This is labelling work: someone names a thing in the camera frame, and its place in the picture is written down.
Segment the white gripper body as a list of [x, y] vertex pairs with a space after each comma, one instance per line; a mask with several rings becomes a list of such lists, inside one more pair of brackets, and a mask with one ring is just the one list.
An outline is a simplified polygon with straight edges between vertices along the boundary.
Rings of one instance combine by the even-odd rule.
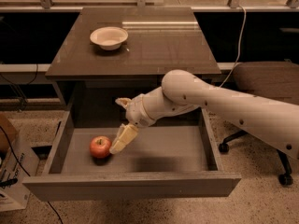
[[146, 128], [155, 123], [155, 120], [152, 119], [146, 112], [146, 108], [143, 104], [143, 98], [144, 94], [140, 94], [130, 100], [126, 106], [125, 117], [131, 124], [138, 128]]

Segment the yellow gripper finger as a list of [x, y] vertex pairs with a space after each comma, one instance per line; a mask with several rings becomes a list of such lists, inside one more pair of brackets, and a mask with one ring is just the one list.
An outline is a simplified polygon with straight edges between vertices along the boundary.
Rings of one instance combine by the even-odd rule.
[[132, 100], [130, 98], [117, 98], [115, 100], [115, 103], [117, 105], [120, 105], [121, 107], [123, 107], [124, 109], [127, 109], [128, 105], [132, 102]]
[[126, 148], [138, 135], [138, 128], [129, 123], [122, 124], [117, 132], [116, 138], [113, 140], [110, 153], [117, 154]]

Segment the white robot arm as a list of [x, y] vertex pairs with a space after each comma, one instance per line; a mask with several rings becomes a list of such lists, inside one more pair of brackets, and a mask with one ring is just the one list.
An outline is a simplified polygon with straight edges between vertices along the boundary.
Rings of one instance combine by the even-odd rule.
[[162, 84], [133, 99], [119, 98], [129, 121], [122, 124], [110, 152], [121, 152], [140, 128], [158, 119], [205, 108], [286, 155], [299, 158], [299, 106], [215, 87], [183, 70], [166, 73]]

